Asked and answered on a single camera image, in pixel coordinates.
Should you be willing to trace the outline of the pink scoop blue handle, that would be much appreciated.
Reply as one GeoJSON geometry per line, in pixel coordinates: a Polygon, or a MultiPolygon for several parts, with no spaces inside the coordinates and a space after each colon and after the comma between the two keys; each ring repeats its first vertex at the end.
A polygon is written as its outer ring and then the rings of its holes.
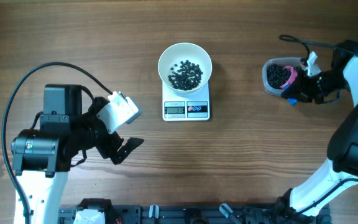
{"type": "MultiPolygon", "coordinates": [[[[288,78],[288,80],[280,86],[280,89],[286,90],[295,81],[295,78],[298,76],[298,72],[289,65],[284,67],[283,69],[290,72],[290,77],[288,78]]],[[[298,102],[298,100],[289,98],[288,102],[293,106],[298,102]]]]}

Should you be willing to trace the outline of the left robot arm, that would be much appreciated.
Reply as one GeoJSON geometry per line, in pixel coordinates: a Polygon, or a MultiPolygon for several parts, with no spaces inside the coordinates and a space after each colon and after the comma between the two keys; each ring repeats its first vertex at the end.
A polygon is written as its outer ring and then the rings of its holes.
{"type": "Polygon", "coordinates": [[[82,85],[48,84],[44,109],[35,117],[39,129],[25,129],[11,144],[12,168],[23,195],[17,195],[15,223],[57,223],[58,209],[72,158],[96,148],[103,159],[118,165],[143,139],[123,140],[117,129],[138,118],[141,110],[121,92],[94,97],[82,112],[82,85]]]}

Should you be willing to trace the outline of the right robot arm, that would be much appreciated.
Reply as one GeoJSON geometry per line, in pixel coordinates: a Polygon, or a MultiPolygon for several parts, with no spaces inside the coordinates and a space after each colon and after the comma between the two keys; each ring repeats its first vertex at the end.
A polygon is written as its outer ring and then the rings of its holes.
{"type": "Polygon", "coordinates": [[[302,72],[281,94],[284,99],[317,105],[325,96],[347,89],[354,107],[329,140],[327,158],[301,185],[288,189],[270,211],[272,223],[319,223],[322,209],[343,191],[358,185],[358,42],[345,40],[331,45],[331,69],[321,71],[317,55],[307,51],[302,72]]]}

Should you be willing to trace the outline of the white digital kitchen scale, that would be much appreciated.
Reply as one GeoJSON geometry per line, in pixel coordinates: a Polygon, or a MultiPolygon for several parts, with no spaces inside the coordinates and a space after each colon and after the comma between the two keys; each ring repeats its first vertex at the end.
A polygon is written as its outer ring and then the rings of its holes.
{"type": "Polygon", "coordinates": [[[179,95],[162,85],[162,118],[164,121],[207,121],[211,110],[209,83],[189,95],[179,95]]]}

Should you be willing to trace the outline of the black beans in bowl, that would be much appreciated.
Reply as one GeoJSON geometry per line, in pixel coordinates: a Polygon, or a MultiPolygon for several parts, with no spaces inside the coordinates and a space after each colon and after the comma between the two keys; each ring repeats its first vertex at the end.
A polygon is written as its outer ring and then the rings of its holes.
{"type": "Polygon", "coordinates": [[[170,70],[171,74],[168,76],[168,81],[176,90],[190,91],[201,83],[203,72],[200,66],[189,60],[174,64],[170,70]]]}

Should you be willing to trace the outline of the white bowl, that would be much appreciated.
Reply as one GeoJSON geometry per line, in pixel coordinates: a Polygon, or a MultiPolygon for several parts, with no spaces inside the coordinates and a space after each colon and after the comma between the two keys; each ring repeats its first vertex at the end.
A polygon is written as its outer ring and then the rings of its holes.
{"type": "Polygon", "coordinates": [[[179,95],[189,95],[199,90],[203,85],[209,82],[212,70],[213,64],[209,54],[202,47],[187,42],[170,46],[162,53],[158,61],[158,74],[162,82],[167,84],[171,91],[179,95]],[[174,64],[179,64],[180,61],[185,60],[198,64],[203,72],[199,86],[190,91],[176,90],[168,81],[168,76],[171,74],[170,68],[173,67],[174,64]]]}

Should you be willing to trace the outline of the clear plastic container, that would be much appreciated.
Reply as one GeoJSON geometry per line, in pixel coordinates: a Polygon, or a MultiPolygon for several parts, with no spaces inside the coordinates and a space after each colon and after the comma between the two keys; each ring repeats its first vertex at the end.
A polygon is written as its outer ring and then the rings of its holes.
{"type": "Polygon", "coordinates": [[[301,57],[281,57],[281,58],[273,58],[268,60],[264,66],[262,67],[262,80],[263,80],[263,84],[264,84],[264,90],[267,94],[269,95],[274,95],[274,96],[281,96],[283,90],[282,89],[276,89],[273,88],[269,83],[268,83],[268,78],[267,78],[267,69],[270,65],[272,64],[277,64],[277,65],[283,65],[285,66],[291,66],[291,67],[297,67],[301,65],[301,57]]]}

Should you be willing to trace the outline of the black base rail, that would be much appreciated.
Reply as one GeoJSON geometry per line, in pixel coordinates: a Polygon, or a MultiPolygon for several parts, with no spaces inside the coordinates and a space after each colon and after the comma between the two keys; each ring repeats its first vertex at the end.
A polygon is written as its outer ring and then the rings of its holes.
{"type": "Polygon", "coordinates": [[[214,206],[113,205],[110,199],[86,198],[70,208],[60,208],[58,223],[317,223],[332,224],[331,209],[324,206],[309,220],[289,220],[273,213],[274,204],[231,205],[230,212],[214,206]]]}

